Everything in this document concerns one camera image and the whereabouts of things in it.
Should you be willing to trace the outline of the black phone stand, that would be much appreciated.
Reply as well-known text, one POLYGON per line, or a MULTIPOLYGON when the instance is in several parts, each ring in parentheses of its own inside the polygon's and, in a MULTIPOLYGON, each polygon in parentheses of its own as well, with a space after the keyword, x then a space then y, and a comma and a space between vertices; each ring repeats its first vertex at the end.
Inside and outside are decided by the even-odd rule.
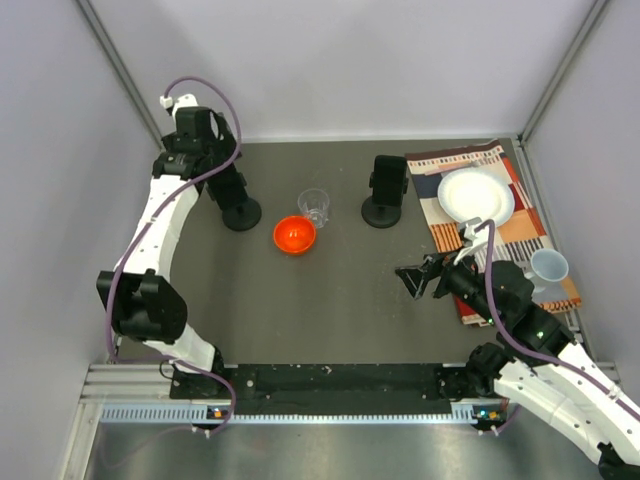
POLYGON ((403 200, 408 190, 406 171, 372 172, 369 187, 372 193, 361 206, 363 220, 378 229, 396 225, 402 216, 403 200))
POLYGON ((259 223, 262 217, 260 204, 250 196, 246 202, 236 206, 235 208, 225 211, 221 210, 221 212, 224 225, 230 230, 236 232, 250 230, 259 223))

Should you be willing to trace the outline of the black phone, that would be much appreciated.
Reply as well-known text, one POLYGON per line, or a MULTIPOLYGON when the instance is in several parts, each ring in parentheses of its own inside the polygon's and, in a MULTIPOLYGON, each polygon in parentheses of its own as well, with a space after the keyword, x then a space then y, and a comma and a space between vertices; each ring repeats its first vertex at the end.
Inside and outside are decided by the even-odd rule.
POLYGON ((378 155, 369 186, 376 205, 401 207, 408 189, 407 160, 401 156, 378 155))
POLYGON ((245 187, 246 181, 234 163, 206 181, 209 196, 222 211, 235 208, 249 199, 245 187))

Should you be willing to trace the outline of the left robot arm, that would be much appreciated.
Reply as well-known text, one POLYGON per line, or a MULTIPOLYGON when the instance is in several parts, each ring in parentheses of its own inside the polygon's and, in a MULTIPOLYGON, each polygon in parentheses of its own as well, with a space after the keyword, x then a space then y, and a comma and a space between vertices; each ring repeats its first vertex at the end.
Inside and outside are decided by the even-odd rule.
POLYGON ((126 337, 159 352, 187 374, 205 396, 226 387, 219 350, 188 323, 186 301, 170 283, 173 256, 191 209, 202 193, 225 216, 247 194, 234 160, 239 153, 220 113, 189 104, 173 108, 176 129, 162 139, 163 152, 152 168, 142 218, 127 250, 111 271, 99 274, 96 287, 106 310, 107 348, 126 337))

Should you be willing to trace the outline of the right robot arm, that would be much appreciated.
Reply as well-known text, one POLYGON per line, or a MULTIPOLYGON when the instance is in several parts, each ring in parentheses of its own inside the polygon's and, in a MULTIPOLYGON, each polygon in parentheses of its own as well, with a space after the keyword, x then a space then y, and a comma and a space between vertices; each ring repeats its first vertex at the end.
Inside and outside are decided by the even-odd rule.
POLYGON ((495 261, 484 273, 473 259, 454 257, 427 255, 395 273, 413 298, 436 280, 434 297, 452 295, 497 328, 496 341, 469 357, 469 388, 529 411, 580 449, 602 478, 638 478, 638 406, 561 321, 533 302, 533 284, 518 265, 495 261))

